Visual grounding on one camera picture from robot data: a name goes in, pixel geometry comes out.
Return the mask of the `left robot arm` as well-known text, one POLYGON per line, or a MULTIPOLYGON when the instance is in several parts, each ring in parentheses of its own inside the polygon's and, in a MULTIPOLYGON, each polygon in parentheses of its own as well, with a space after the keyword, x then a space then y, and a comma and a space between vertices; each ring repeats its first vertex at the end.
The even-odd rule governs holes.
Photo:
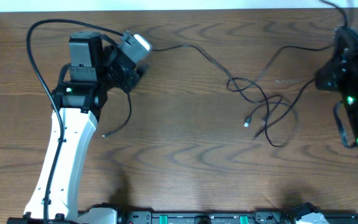
POLYGON ((119 223, 117 209, 105 204, 78 210, 85 157, 99 123, 107 93, 129 94, 144 74, 138 63, 152 51, 139 34, 125 31, 121 43, 99 32, 70 36, 71 62, 61 69, 57 87, 48 93, 52 127, 36 188, 21 218, 8 223, 119 223))

